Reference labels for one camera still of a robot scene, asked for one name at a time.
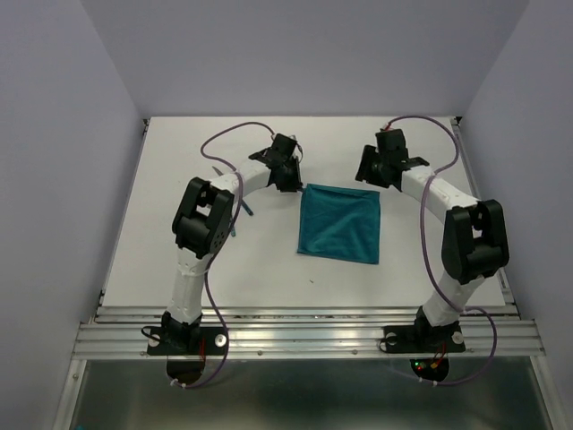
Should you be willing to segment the teal cloth napkin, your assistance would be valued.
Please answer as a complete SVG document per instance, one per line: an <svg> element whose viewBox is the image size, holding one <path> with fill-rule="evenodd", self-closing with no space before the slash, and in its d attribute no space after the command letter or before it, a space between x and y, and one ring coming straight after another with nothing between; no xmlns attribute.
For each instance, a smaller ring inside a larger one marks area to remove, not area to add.
<svg viewBox="0 0 573 430"><path fill-rule="evenodd" d="M380 261L381 198L375 191L309 184L300 204L297 252L334 260Z"/></svg>

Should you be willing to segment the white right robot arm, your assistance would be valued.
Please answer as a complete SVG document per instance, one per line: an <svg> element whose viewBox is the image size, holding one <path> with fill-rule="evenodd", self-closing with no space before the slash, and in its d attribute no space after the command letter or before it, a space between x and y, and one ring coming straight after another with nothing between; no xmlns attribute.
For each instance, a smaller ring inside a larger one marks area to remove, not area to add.
<svg viewBox="0 0 573 430"><path fill-rule="evenodd" d="M430 277L434 292L421 308L425 320L412 328L415 345L432 349L444 339L442 327L456 323L477 288L509 262L502 205L462 192L438 177L428 161L411 158L400 129L376 133L376 144L363 148L355 179L383 188L394 187L420 203L420 238L427 270L430 263L425 212L429 211L443 226L443 273L439 279Z"/></svg>

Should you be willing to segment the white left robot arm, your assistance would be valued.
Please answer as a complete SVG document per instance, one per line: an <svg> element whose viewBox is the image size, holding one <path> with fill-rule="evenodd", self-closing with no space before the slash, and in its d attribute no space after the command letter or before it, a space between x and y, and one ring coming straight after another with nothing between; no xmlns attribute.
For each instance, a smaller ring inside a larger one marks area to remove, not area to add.
<svg viewBox="0 0 573 430"><path fill-rule="evenodd" d="M300 160L295 155L299 148L296 139L279 133L239 168L188 183L172 223L177 270L172 299L161 319L168 342L178 352L191 352L199 344L204 276L227 241L240 200L272 185L281 193L300 191Z"/></svg>

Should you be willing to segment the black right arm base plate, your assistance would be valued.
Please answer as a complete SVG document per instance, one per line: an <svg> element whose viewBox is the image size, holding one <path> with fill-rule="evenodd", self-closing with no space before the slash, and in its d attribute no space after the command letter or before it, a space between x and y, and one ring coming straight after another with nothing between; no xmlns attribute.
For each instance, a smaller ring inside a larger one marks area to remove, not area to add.
<svg viewBox="0 0 573 430"><path fill-rule="evenodd" d="M464 336L455 323L444 327L416 329L414 325L389 325L382 328L383 337L379 348L388 354L421 356L433 354L445 348L447 353L466 351Z"/></svg>

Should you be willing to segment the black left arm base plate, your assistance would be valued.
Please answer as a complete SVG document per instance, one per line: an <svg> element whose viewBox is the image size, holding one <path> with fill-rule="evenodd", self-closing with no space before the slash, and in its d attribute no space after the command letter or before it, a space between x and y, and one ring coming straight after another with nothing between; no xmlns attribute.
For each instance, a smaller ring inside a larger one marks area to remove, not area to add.
<svg viewBox="0 0 573 430"><path fill-rule="evenodd" d="M141 331L148 341L146 353L152 357L222 357L228 352L227 333L221 326L194 328L190 334L169 334L154 326L144 326Z"/></svg>

